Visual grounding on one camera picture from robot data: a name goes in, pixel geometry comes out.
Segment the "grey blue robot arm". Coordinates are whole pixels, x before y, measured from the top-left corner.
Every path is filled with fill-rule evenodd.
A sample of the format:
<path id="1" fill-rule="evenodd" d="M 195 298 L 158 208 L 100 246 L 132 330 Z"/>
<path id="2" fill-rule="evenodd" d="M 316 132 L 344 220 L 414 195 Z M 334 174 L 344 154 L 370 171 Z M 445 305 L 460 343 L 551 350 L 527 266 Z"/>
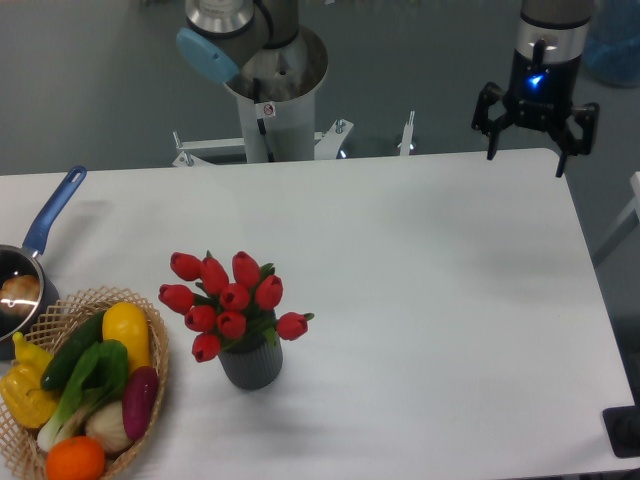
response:
<path id="1" fill-rule="evenodd" d="M 352 123 L 339 119 L 315 132 L 315 95 L 328 69 L 322 40 L 299 22 L 296 1 L 188 1 L 176 36 L 185 61 L 225 86 L 237 100 L 250 163 L 334 159 Z M 494 158 L 502 131 L 516 125 L 545 132 L 568 157 L 590 154 L 599 106 L 572 100 L 590 20 L 591 1 L 524 1 L 509 85 L 487 83 L 471 127 Z"/>

